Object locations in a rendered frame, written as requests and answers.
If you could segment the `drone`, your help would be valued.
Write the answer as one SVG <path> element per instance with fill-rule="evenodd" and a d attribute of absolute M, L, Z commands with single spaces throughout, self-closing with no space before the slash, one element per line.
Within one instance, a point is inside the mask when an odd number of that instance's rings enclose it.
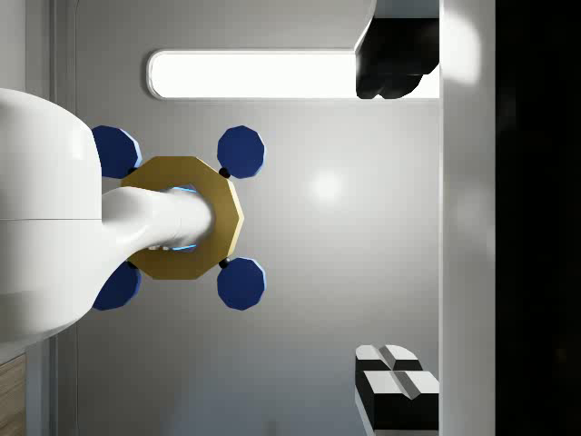
<path fill-rule="evenodd" d="M 139 290 L 141 275 L 193 280 L 219 266 L 217 291 L 229 308 L 245 311 L 267 289 L 266 273 L 253 259 L 230 256 L 244 216 L 232 177 L 256 175 L 264 164 L 260 135 L 244 125 L 218 142 L 219 170 L 192 156 L 141 160 L 139 144 L 124 130 L 92 130 L 105 177 L 120 187 L 103 195 L 102 223 L 122 263 L 94 301 L 108 311 L 123 307 Z"/>

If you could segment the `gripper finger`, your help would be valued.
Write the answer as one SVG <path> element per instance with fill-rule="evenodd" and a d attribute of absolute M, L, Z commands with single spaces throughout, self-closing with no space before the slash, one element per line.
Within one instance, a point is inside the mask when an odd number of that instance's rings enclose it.
<path fill-rule="evenodd" d="M 439 382 L 395 344 L 355 351 L 355 403 L 368 435 L 437 435 Z"/>
<path fill-rule="evenodd" d="M 437 18 L 372 18 L 356 51 L 356 95 L 399 99 L 438 63 Z"/>

